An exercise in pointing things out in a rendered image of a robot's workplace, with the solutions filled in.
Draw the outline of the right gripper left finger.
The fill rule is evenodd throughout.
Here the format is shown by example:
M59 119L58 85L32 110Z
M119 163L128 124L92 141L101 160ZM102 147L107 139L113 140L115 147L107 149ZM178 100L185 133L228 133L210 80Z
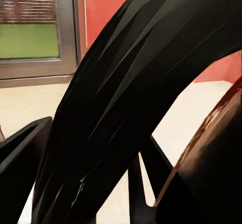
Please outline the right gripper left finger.
M52 122L51 116L33 121L0 143L0 224L18 224Z

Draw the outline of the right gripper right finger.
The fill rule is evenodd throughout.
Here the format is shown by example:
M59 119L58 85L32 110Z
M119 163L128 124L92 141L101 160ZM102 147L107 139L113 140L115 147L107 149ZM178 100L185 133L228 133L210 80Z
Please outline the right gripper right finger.
M152 135L140 154L158 207L146 204L137 155L128 168L130 224L212 224Z

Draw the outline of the electric kettle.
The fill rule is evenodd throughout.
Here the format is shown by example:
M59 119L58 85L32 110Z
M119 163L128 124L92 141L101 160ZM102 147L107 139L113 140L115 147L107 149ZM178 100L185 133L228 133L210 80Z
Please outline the electric kettle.
M33 186L31 224L96 224L179 94L241 49L242 0L126 0L56 110ZM242 76L174 169L212 224L242 224Z

